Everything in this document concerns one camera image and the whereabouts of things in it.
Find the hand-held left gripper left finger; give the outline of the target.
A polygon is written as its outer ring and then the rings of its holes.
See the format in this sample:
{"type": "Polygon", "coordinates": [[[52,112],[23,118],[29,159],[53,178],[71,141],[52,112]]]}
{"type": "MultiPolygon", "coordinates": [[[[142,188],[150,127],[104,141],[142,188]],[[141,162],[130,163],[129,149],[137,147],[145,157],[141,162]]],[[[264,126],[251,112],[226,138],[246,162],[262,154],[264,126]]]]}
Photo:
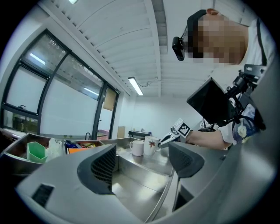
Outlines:
{"type": "Polygon", "coordinates": [[[16,192],[47,224],[138,224],[112,192],[116,145],[52,159],[21,181],[16,192]]]}

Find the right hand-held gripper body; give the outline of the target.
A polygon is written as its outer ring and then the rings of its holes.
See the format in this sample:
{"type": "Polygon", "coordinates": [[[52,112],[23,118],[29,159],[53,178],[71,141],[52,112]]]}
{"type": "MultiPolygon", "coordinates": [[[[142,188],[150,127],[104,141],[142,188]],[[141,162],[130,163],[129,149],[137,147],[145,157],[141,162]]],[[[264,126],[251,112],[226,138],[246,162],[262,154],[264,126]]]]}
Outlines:
{"type": "Polygon", "coordinates": [[[181,118],[179,118],[171,127],[171,132],[177,137],[180,136],[186,138],[190,131],[191,128],[181,118]]]}

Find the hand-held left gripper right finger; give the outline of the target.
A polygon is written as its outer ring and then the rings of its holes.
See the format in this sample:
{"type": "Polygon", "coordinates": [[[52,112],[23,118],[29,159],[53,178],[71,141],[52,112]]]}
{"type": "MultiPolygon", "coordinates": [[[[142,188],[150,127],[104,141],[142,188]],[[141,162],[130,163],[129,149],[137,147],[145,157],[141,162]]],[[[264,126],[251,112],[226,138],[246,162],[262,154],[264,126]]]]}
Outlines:
{"type": "Polygon", "coordinates": [[[180,178],[174,211],[158,224],[276,224],[279,221],[279,61],[252,93],[266,129],[229,151],[173,142],[175,168],[186,155],[204,159],[192,177],[180,178]]]}

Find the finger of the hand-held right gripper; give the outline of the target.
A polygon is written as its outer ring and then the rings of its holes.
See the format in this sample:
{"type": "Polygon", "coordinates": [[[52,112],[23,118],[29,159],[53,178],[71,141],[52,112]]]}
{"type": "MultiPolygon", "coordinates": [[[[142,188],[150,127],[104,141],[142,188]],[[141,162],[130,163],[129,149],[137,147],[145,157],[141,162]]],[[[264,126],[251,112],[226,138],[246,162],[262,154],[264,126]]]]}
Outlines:
{"type": "Polygon", "coordinates": [[[161,138],[161,142],[169,142],[169,141],[173,141],[175,138],[173,133],[168,133],[166,134],[163,138],[161,138]]]}
{"type": "Polygon", "coordinates": [[[163,149],[165,147],[168,147],[171,142],[179,142],[179,141],[180,141],[180,137],[177,138],[170,137],[168,139],[164,138],[159,141],[158,148],[163,149]]]}

